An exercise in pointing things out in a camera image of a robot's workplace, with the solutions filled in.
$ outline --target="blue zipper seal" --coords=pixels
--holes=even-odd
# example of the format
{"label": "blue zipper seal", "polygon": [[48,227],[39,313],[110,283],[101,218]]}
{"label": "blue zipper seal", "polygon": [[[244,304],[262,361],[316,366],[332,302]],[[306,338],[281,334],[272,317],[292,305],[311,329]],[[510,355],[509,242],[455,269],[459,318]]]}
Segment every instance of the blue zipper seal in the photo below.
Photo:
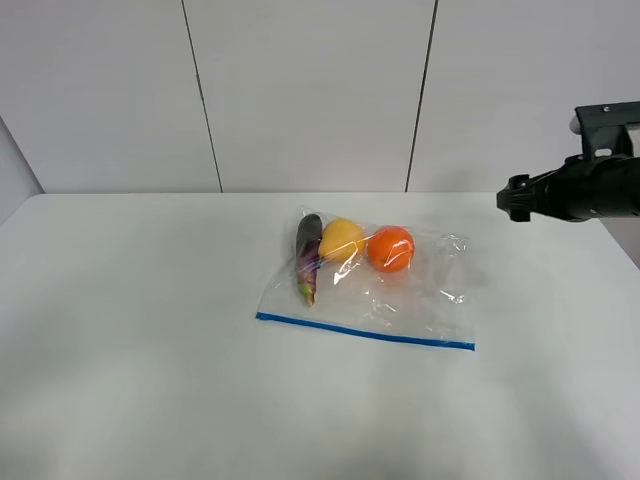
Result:
{"label": "blue zipper seal", "polygon": [[404,337],[401,335],[386,335],[384,333],[365,332],[362,330],[355,330],[353,328],[341,327],[339,325],[330,325],[327,323],[310,322],[308,320],[300,320],[298,318],[283,317],[282,315],[274,315],[273,313],[256,313],[258,320],[274,320],[276,322],[290,323],[291,325],[302,325],[303,327],[319,328],[321,330],[330,330],[332,332],[345,333],[347,335],[355,335],[356,337],[374,338],[376,340],[383,340],[385,342],[396,343],[413,343],[416,345],[427,345],[429,347],[442,347],[442,348],[458,348],[461,350],[473,350],[476,349],[475,343],[470,342],[458,342],[449,340],[435,340],[428,338],[416,338],[416,337]]}

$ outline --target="plastic bag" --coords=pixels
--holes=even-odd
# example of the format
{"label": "plastic bag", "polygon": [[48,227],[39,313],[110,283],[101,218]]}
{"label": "plastic bag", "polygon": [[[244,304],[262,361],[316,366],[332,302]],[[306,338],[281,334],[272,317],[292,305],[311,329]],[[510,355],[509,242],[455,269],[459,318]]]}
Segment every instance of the plastic bag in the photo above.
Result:
{"label": "plastic bag", "polygon": [[465,238],[302,213],[292,229],[294,258],[265,289],[256,318],[475,350]]}

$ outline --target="yellow fruit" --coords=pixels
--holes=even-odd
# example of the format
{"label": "yellow fruit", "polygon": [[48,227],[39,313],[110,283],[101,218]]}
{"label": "yellow fruit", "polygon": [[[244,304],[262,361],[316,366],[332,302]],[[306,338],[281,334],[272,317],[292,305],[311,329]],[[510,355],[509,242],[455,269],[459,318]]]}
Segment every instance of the yellow fruit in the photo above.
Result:
{"label": "yellow fruit", "polygon": [[367,246],[364,230],[344,218],[337,218],[325,227],[318,253],[334,263],[357,260]]}

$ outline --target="clear plastic bag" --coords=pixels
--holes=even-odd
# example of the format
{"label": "clear plastic bag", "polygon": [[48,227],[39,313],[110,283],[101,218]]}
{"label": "clear plastic bag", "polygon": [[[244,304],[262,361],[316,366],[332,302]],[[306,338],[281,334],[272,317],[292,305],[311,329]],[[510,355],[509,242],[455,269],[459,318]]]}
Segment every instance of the clear plastic bag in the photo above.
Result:
{"label": "clear plastic bag", "polygon": [[256,318],[475,350],[465,315],[466,238],[302,213],[292,229],[294,258],[265,289]]}

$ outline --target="orange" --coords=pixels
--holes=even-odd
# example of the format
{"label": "orange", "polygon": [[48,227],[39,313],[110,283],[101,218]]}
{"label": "orange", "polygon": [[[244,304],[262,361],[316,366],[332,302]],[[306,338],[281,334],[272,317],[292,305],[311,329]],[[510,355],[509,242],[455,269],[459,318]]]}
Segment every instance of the orange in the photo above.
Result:
{"label": "orange", "polygon": [[367,255],[380,272],[399,272],[411,263],[416,245],[404,228],[381,227],[369,240]]}

